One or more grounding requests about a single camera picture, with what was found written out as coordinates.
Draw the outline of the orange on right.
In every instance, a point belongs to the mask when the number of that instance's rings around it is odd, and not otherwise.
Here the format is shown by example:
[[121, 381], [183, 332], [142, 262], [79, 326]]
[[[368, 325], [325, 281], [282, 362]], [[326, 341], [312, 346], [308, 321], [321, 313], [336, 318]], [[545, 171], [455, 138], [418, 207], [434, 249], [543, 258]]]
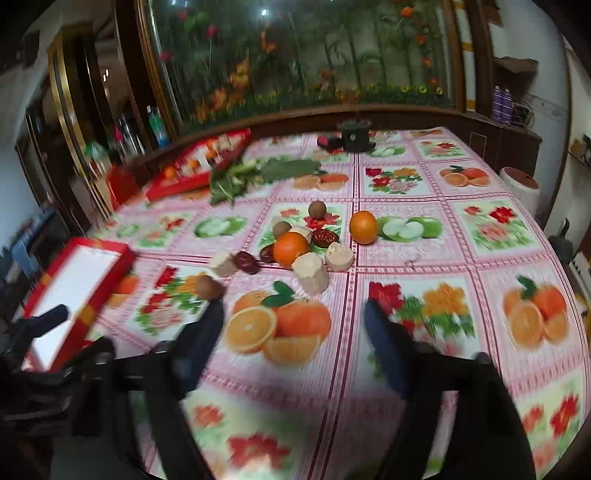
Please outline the orange on right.
[[369, 245], [376, 241], [379, 226], [376, 217], [369, 211], [356, 212], [349, 220], [349, 233], [353, 241], [360, 245]]

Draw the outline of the purple bottles pair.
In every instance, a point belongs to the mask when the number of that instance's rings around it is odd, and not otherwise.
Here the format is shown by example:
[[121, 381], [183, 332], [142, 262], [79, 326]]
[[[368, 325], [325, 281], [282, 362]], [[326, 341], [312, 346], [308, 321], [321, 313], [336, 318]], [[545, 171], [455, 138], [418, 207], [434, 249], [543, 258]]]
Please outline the purple bottles pair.
[[492, 120], [503, 125], [511, 125], [512, 114], [513, 98], [510, 91], [496, 85], [492, 94]]

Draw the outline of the dark red jujube middle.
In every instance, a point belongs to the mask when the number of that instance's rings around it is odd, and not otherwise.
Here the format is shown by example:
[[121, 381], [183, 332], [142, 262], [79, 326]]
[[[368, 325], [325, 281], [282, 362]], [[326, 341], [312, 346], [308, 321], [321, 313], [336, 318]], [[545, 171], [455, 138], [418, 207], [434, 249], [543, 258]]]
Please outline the dark red jujube middle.
[[260, 252], [259, 252], [260, 261], [263, 263], [266, 263], [266, 264], [273, 264], [274, 262], [276, 262], [276, 259], [274, 258], [273, 251], [274, 251], [273, 244], [263, 247], [263, 249], [260, 250]]

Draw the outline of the far red tray with fruits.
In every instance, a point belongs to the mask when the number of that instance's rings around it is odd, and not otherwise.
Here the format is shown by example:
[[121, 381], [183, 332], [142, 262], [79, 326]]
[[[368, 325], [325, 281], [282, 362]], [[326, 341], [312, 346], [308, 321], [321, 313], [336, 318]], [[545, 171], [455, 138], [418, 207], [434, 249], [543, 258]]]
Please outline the far red tray with fruits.
[[221, 173], [238, 162], [250, 137], [250, 130], [242, 129], [195, 142], [145, 189], [146, 199], [154, 202], [208, 187], [214, 173]]

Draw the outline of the black round stand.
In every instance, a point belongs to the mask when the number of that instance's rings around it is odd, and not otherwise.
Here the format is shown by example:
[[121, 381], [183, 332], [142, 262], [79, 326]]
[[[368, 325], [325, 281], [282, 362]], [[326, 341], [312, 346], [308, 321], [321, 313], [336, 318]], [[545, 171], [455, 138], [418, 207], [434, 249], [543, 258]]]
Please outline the black round stand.
[[376, 144], [370, 139], [370, 120], [349, 119], [339, 123], [342, 148], [348, 153], [366, 153], [372, 151]]

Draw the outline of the small red black box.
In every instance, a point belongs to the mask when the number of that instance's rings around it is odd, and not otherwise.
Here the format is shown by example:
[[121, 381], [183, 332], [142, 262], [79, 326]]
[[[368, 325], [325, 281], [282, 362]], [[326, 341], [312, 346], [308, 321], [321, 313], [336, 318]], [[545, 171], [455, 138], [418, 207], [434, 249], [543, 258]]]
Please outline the small red black box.
[[344, 149], [344, 140], [338, 135], [318, 135], [318, 148], [328, 152], [342, 151]]

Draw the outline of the small beige cake piece left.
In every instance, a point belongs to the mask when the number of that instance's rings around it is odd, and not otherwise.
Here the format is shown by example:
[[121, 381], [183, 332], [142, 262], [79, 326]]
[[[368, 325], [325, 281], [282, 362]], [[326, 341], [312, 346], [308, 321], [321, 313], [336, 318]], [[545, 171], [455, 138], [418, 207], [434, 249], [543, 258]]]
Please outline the small beige cake piece left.
[[231, 277], [238, 272], [238, 266], [235, 264], [235, 257], [226, 251], [215, 253], [214, 256], [211, 257], [211, 261], [208, 263], [208, 268], [221, 278]]

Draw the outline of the brown kiwi far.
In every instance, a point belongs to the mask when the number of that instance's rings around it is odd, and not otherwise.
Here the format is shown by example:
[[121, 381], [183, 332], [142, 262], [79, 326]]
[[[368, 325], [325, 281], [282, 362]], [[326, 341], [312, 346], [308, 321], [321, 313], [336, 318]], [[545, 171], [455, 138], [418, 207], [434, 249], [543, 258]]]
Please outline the brown kiwi far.
[[322, 220], [327, 214], [327, 205], [324, 202], [317, 200], [308, 205], [308, 215], [311, 219]]

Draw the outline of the flower mural glass panel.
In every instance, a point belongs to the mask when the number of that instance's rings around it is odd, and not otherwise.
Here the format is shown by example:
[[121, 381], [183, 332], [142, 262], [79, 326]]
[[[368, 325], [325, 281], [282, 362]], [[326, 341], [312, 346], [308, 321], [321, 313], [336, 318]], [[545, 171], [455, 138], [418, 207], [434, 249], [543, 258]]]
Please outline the flower mural glass panel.
[[138, 1], [170, 132], [353, 103], [456, 107], [448, 1]]

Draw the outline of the large beige cake cylinder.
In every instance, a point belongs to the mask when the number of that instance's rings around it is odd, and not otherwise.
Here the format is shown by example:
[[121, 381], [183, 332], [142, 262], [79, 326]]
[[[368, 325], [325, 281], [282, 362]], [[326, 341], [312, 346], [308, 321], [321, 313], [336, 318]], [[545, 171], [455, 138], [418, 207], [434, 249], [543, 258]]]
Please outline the large beige cake cylinder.
[[291, 269], [304, 292], [318, 295], [329, 286], [329, 276], [322, 258], [313, 252], [298, 256]]

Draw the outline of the brown kiwi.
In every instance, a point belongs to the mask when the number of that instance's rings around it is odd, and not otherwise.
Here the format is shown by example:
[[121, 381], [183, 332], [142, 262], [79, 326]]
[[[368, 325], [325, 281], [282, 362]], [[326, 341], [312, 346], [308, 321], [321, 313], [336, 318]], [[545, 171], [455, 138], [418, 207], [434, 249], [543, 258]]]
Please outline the brown kiwi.
[[311, 219], [322, 220], [327, 214], [327, 205], [324, 202], [317, 200], [308, 205], [308, 215]]
[[208, 275], [197, 276], [194, 290], [199, 298], [207, 301], [219, 299], [225, 292], [224, 286]]
[[273, 238], [279, 239], [281, 236], [290, 232], [291, 225], [287, 221], [279, 221], [273, 226]]

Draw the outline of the floral fruit print tablecloth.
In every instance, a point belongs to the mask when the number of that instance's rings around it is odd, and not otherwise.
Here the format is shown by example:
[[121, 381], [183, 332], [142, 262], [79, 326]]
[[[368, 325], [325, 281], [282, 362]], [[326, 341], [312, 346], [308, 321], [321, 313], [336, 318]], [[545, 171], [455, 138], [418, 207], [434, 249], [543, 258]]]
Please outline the floral fruit print tablecloth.
[[[138, 255], [98, 329], [135, 354], [168, 340], [204, 311], [195, 280], [225, 287], [226, 330], [197, 391], [183, 407], [218, 479], [342, 479], [378, 462], [403, 402], [387, 383], [367, 335], [363, 307], [441, 353], [486, 352], [510, 391], [536, 474], [546, 476], [575, 440], [590, 409], [583, 322], [566, 273], [526, 208], [450, 131], [377, 132], [369, 153], [325, 153], [315, 135], [266, 138], [253, 159], [310, 159], [324, 173], [249, 186], [231, 204], [211, 194], [150, 202], [136, 197], [97, 232]], [[322, 220], [308, 205], [327, 205]], [[360, 245], [349, 220], [369, 211], [376, 241]], [[260, 261], [273, 226], [310, 243], [329, 229], [353, 250], [346, 271], [325, 264], [329, 286], [304, 292], [294, 271]], [[249, 252], [254, 275], [228, 278], [215, 253]], [[414, 268], [405, 261], [416, 259]]]

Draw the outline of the brown kiwi middle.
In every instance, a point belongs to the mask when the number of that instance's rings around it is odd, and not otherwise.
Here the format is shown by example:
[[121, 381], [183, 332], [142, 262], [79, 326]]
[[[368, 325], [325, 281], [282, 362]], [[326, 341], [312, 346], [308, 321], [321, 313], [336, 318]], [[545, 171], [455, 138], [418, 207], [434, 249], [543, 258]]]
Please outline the brown kiwi middle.
[[273, 238], [279, 239], [281, 236], [290, 232], [291, 225], [287, 221], [279, 221], [273, 226]]

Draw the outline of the orange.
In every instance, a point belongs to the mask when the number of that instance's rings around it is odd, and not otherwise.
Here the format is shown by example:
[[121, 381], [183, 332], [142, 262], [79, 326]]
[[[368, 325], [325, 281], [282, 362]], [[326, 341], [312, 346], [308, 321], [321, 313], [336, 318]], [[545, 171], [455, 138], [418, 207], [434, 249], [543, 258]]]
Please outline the orange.
[[290, 269], [294, 261], [310, 251], [310, 243], [297, 232], [287, 232], [276, 239], [273, 245], [273, 258], [283, 268]]
[[376, 241], [379, 226], [376, 217], [369, 211], [356, 212], [349, 220], [349, 233], [353, 241], [360, 245], [369, 245]]

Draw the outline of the dark red jujube left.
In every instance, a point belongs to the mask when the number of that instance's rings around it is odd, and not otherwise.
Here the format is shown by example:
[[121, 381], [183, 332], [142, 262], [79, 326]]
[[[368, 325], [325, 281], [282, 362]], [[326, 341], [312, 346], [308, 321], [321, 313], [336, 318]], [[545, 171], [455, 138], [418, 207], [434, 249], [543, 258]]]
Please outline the dark red jujube left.
[[235, 265], [238, 267], [238, 270], [249, 275], [254, 275], [260, 270], [259, 261], [246, 251], [240, 251], [235, 254]]

